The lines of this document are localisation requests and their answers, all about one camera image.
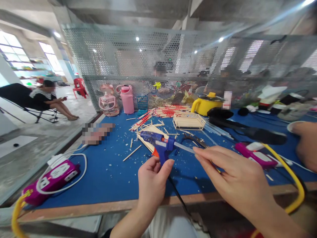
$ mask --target woman sitting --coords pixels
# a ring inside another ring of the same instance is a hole
[[[69,109],[64,105],[63,101],[67,100],[67,97],[56,98],[55,83],[50,80],[44,80],[43,85],[40,88],[34,89],[30,93],[30,97],[35,99],[37,103],[45,110],[55,108],[59,113],[67,117],[69,121],[75,121],[79,116],[73,115]]]

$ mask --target yellow pot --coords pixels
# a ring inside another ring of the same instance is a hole
[[[208,96],[199,96],[192,105],[191,112],[197,112],[202,116],[207,116],[207,112],[214,107],[222,107],[222,100],[216,94],[210,92]]]

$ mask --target perforated metal panel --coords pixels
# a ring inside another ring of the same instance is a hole
[[[95,24],[65,25],[63,30],[96,110],[101,84],[132,85],[135,97],[148,96],[149,108],[191,104],[198,95],[213,91],[222,96],[225,90],[233,91],[233,102],[240,105],[268,83],[295,91],[309,87],[316,96],[316,71],[301,68],[307,60],[308,67],[316,63],[309,59],[317,49],[316,37],[289,36],[272,44],[282,36],[234,36],[219,43],[221,33],[210,31]]]

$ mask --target yellow hose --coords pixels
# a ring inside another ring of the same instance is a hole
[[[16,202],[16,205],[13,209],[13,213],[12,213],[12,221],[11,221],[11,228],[12,228],[12,231],[14,233],[14,235],[17,237],[17,238],[29,238],[28,236],[26,236],[24,234],[24,232],[21,230],[20,226],[19,226],[19,223],[18,223],[18,217],[20,215],[20,212],[23,208],[23,205],[25,204],[24,203],[24,198],[27,196],[27,194],[19,197],[19,199],[17,200]]]
[[[289,205],[287,208],[285,208],[285,212],[287,214],[289,214],[289,213],[293,212],[294,210],[296,210],[303,203],[303,201],[305,199],[304,188],[303,188],[301,182],[299,181],[299,179],[297,178],[297,176],[294,174],[294,172],[288,166],[288,164],[285,163],[285,161],[271,147],[269,147],[267,144],[263,144],[262,143],[262,145],[264,145],[264,147],[267,148],[275,156],[275,158],[279,162],[281,162],[281,164],[284,166],[286,171],[291,175],[291,177],[293,178],[293,180],[295,181],[295,184],[297,186],[298,196],[297,196],[296,200],[291,205]],[[258,234],[259,234],[259,231],[255,230],[252,233],[251,238],[255,238]]]

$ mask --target finger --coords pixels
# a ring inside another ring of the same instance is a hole
[[[148,159],[143,165],[142,167],[144,167],[146,170],[154,170],[154,167],[156,166],[156,163],[159,161],[158,157],[151,157],[150,159]]]
[[[230,156],[233,159],[237,159],[237,154],[236,152],[233,152],[232,150],[229,150],[227,148],[221,147],[221,146],[212,146],[208,147],[208,150],[210,151],[218,151],[220,153],[223,153],[224,155]]]
[[[210,160],[215,165],[219,166],[220,168],[223,168],[224,170],[230,170],[232,167],[231,164],[233,159],[230,156],[224,155],[218,151],[201,149],[198,147],[194,147],[193,150],[202,158]]]
[[[170,175],[172,168],[173,168],[173,164],[174,164],[174,160],[169,159],[166,160],[165,163],[163,164],[161,170],[158,173],[159,179],[161,181],[166,181],[168,176]]]
[[[159,162],[156,162],[156,165],[155,165],[153,171],[155,173],[158,173],[160,168],[161,168],[161,164]]]
[[[198,154],[195,154],[195,157],[200,162],[201,166],[203,167],[208,177],[215,186],[225,186],[225,179],[222,177],[222,175],[217,171],[217,169],[212,165],[212,163],[209,160],[204,159]]]

